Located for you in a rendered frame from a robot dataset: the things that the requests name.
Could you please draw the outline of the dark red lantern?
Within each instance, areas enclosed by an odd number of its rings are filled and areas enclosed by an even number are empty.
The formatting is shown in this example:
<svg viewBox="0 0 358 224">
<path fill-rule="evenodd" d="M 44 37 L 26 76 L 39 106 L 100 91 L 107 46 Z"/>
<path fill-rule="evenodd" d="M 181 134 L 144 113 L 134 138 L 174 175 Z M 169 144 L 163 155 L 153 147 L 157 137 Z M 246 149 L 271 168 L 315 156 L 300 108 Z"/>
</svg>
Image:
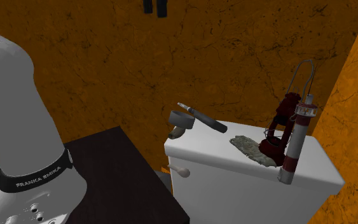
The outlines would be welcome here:
<svg viewBox="0 0 358 224">
<path fill-rule="evenodd" d="M 302 95 L 299 95 L 299 88 L 297 92 L 290 92 L 291 85 L 296 77 L 300 65 L 304 62 L 309 62 L 312 66 L 311 75 L 305 83 Z M 297 114 L 295 113 L 296 106 L 303 100 L 305 96 L 305 90 L 308 83 L 313 80 L 314 76 L 314 64 L 312 59 L 303 60 L 300 62 L 294 72 L 291 82 L 287 88 L 284 98 L 280 101 L 278 108 L 276 109 L 276 115 L 269 123 L 269 126 L 265 128 L 265 139 L 259 144 L 259 150 L 262 154 L 272 159 L 277 167 L 284 164 L 285 148 L 289 142 L 289 138 L 294 127 Z"/>
</svg>

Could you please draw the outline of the grey brown horn shaped object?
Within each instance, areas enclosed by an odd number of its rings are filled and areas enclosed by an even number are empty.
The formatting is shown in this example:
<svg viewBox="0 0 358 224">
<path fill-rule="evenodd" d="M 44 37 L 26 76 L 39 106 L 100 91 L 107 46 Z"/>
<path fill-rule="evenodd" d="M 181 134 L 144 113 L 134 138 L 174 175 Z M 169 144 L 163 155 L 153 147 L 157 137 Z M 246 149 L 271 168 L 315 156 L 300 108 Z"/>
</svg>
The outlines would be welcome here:
<svg viewBox="0 0 358 224">
<path fill-rule="evenodd" d="M 169 139 L 177 139 L 181 137 L 186 132 L 185 128 L 175 126 L 174 129 L 169 132 L 168 138 Z"/>
</svg>

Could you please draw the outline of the black handled knife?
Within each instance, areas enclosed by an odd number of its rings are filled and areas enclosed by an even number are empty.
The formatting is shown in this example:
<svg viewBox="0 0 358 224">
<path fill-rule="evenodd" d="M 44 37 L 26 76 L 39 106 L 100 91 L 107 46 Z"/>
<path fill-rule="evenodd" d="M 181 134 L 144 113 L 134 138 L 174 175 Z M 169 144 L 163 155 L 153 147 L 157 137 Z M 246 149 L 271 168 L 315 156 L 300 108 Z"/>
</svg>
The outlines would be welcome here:
<svg viewBox="0 0 358 224">
<path fill-rule="evenodd" d="M 220 123 L 219 121 L 195 110 L 194 108 L 191 108 L 183 103 L 178 102 L 177 103 L 180 107 L 182 107 L 183 109 L 185 109 L 186 111 L 190 112 L 191 114 L 194 115 L 194 117 L 198 120 L 200 120 L 202 123 L 204 123 L 205 125 L 207 125 L 208 127 L 220 132 L 220 133 L 225 133 L 228 130 L 228 127 L 222 123 Z"/>
</svg>

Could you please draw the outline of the grey crumpled cloth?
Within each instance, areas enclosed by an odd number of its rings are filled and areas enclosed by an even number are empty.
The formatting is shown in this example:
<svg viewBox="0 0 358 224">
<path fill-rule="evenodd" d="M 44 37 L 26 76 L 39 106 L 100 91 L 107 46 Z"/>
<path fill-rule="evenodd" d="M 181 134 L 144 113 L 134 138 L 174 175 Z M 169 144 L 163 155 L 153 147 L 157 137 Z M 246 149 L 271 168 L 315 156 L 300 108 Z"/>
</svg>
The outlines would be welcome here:
<svg viewBox="0 0 358 224">
<path fill-rule="evenodd" d="M 230 143 L 234 145 L 239 151 L 241 151 L 249 159 L 257 162 L 265 167 L 277 167 L 277 164 L 270 157 L 261 153 L 259 149 L 259 143 L 246 136 L 235 136 L 230 139 Z"/>
</svg>

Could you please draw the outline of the grey bowl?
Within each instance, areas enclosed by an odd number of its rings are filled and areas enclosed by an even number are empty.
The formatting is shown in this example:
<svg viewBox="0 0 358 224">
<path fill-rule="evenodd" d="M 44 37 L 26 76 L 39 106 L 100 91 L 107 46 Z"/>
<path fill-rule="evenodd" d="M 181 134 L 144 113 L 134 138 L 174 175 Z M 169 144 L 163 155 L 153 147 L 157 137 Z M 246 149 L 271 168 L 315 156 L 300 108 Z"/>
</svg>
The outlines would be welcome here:
<svg viewBox="0 0 358 224">
<path fill-rule="evenodd" d="M 195 117 L 181 111 L 171 111 L 169 123 L 183 129 L 192 129 Z"/>
</svg>

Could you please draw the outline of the red white lighthouse figure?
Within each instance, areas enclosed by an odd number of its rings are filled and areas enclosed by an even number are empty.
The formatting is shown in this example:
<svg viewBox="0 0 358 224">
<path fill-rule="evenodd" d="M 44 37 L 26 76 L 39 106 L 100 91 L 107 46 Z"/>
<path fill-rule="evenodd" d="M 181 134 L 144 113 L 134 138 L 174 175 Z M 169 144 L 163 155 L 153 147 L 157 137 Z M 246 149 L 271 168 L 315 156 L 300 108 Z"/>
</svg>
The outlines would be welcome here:
<svg viewBox="0 0 358 224">
<path fill-rule="evenodd" d="M 313 103 L 313 94 L 308 94 L 305 101 L 297 104 L 295 124 L 289 140 L 284 163 L 279 170 L 278 180 L 290 185 L 298 164 L 299 156 L 305 141 L 311 118 L 316 116 L 318 107 Z"/>
</svg>

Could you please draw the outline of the dark robot stand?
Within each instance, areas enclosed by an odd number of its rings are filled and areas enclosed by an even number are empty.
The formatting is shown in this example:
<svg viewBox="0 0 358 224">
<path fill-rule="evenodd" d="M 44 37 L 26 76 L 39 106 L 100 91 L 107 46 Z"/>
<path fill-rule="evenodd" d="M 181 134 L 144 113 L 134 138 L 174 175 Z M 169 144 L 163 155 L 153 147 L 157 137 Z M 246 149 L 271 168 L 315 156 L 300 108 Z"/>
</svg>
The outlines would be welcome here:
<svg viewBox="0 0 358 224">
<path fill-rule="evenodd" d="M 121 127 L 65 144 L 74 168 L 86 181 L 16 198 L 0 209 L 0 224 L 190 224 L 167 183 L 155 172 Z"/>
</svg>

